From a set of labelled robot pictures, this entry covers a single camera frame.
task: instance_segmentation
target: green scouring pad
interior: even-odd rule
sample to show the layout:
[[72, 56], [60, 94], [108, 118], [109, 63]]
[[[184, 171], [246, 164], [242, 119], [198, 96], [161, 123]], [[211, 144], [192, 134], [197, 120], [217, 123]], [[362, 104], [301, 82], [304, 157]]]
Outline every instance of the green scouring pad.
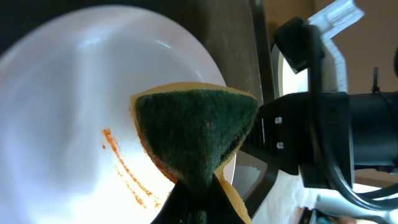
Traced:
[[205, 83], [174, 83], [131, 96], [144, 149], [196, 197], [207, 193], [213, 174], [236, 153], [257, 110], [252, 95]]

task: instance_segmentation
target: food residue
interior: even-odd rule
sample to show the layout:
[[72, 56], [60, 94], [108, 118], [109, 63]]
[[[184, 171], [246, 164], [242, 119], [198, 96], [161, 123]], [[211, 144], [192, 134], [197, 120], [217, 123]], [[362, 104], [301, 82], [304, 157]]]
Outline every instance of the food residue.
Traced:
[[[111, 135], [111, 130], [109, 128], [104, 129], [103, 130], [103, 135], [106, 138], [106, 141], [109, 143], [109, 145], [111, 146], [113, 152], [115, 153], [116, 157], [118, 158], [120, 164], [123, 166], [124, 170], [127, 172], [127, 174], [129, 174], [129, 176], [131, 177], [131, 179], [141, 188], [141, 190], [143, 190], [148, 197], [153, 197], [154, 198], [154, 202], [155, 202], [155, 208], [159, 208], [161, 206], [161, 203], [159, 202], [159, 198], [157, 196], [152, 196], [152, 192], [147, 190], [137, 179], [136, 177], [131, 173], [130, 169], [127, 167], [127, 165], [124, 163], [122, 157], [120, 156], [120, 147], [119, 144], [117, 142], [117, 140], [112, 137]], [[120, 173], [119, 170], [117, 170], [118, 175], [120, 177], [122, 177], [122, 173]], [[134, 195], [134, 197], [136, 198], [136, 201], [138, 202], [138, 204], [142, 205], [143, 208], [146, 208], [146, 205], [144, 204], [144, 202], [142, 201], [142, 199], [136, 194], [136, 192], [131, 188], [131, 186], [128, 184], [128, 182], [126, 180], [124, 180], [125, 184], [127, 185], [127, 187], [129, 188], [129, 190], [131, 191], [131, 193]]]

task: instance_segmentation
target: black cylinder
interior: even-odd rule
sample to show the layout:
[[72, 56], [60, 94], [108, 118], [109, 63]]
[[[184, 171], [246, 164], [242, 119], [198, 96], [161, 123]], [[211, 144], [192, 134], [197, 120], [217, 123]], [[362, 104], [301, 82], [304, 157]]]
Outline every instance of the black cylinder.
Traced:
[[398, 166], [398, 92], [350, 96], [354, 164]]

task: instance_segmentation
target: metal bolt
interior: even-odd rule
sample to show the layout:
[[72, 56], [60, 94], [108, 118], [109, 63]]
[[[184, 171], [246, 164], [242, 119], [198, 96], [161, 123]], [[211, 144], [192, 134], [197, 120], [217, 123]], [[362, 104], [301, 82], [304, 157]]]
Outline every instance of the metal bolt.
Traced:
[[275, 118], [275, 124], [282, 124], [282, 118], [281, 117]]
[[277, 144], [276, 144], [276, 148], [277, 149], [284, 149], [285, 147], [284, 147], [284, 143], [283, 142], [278, 142]]

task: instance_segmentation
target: white plate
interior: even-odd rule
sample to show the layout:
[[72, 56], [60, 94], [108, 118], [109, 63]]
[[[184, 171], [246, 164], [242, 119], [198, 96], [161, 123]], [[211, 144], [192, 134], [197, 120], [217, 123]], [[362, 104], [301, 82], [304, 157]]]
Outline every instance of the white plate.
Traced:
[[24, 37], [0, 60], [0, 223], [151, 222], [173, 183], [143, 153], [129, 96], [188, 81], [225, 85], [199, 41], [147, 10], [83, 9]]

